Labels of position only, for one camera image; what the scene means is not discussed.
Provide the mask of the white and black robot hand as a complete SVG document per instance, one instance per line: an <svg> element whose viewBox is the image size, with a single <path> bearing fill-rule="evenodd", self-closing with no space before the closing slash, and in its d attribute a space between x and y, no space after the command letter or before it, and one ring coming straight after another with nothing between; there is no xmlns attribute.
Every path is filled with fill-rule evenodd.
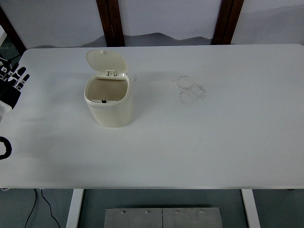
<svg viewBox="0 0 304 228"><path fill-rule="evenodd" d="M0 57L0 120L16 106L21 90L30 75L25 74L26 68L18 69L19 63L11 64L11 59Z"/></svg>

